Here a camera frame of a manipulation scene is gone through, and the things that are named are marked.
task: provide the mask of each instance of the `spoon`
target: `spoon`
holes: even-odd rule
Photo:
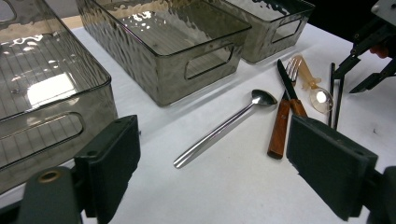
[[[198,142],[196,142],[192,147],[187,149],[183,154],[181,154],[175,161],[174,166],[177,169],[187,165],[190,161],[195,159],[198,155],[200,155],[203,151],[203,147],[209,143],[216,135],[221,133],[231,124],[233,124],[236,120],[238,120],[243,114],[245,114],[251,107],[254,105],[275,105],[277,104],[276,98],[271,95],[267,91],[261,90],[253,90],[251,92],[252,101],[251,104],[241,109],[239,112],[234,114],[229,119],[225,120],[220,124],[219,127],[214,129],[212,132],[201,138]]]
[[[333,105],[332,95],[317,85],[321,79],[312,77],[308,65],[306,64],[302,55],[296,55],[294,56],[294,59],[301,61],[298,71],[305,81],[303,88],[310,89],[309,99],[311,100],[312,106],[322,114],[326,114],[331,111]]]

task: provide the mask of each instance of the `knife handle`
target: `knife handle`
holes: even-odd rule
[[[286,99],[282,99],[279,103],[279,107],[277,108],[274,128],[267,151],[267,155],[274,159],[280,160],[283,157],[286,130],[288,129],[289,112],[290,102]]]
[[[303,103],[301,103],[300,100],[297,100],[297,99],[290,100],[290,107],[293,110],[293,113],[295,115],[298,115],[298,116],[301,116],[301,117],[308,117],[306,115]]]

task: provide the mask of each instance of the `table surface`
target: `table surface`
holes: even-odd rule
[[[266,155],[277,105],[253,106],[231,130],[182,169],[173,161],[188,147],[250,103],[250,92],[261,89],[280,99],[284,87],[276,61],[287,63],[303,54],[311,72],[328,89],[330,64],[336,66],[352,44],[307,24],[297,44],[259,63],[241,61],[235,73],[182,100],[158,107],[149,96],[83,29],[76,37],[112,76],[119,117],[137,115],[141,130],[141,159],[111,223],[345,223],[298,175],[287,158]],[[346,74],[338,131],[379,156],[382,173],[396,162],[396,104],[388,78],[371,91],[348,93],[389,59],[369,52]],[[309,117],[327,116],[309,103],[297,80],[296,91]],[[6,202],[11,196],[0,200]],[[369,211],[349,223],[365,223]],[[84,218],[84,223],[96,223]]]

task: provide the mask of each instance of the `wooden-handled knife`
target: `wooden-handled knife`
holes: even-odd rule
[[[294,91],[288,73],[280,60],[277,61],[277,69],[282,77],[282,81],[286,89],[276,113],[276,121],[274,123],[267,154],[274,159],[280,160],[283,158],[285,148],[290,108],[295,115],[303,117],[307,117],[307,115],[303,104],[298,99],[297,94]]]

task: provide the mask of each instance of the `gray translucent bin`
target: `gray translucent bin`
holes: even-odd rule
[[[77,0],[85,29],[159,106],[235,72],[251,26],[201,0]]]
[[[5,11],[0,21],[0,193],[70,161],[118,117],[110,75],[44,1],[4,1]]]
[[[242,58],[257,63],[294,46],[315,6],[301,0],[206,0],[251,24]]]

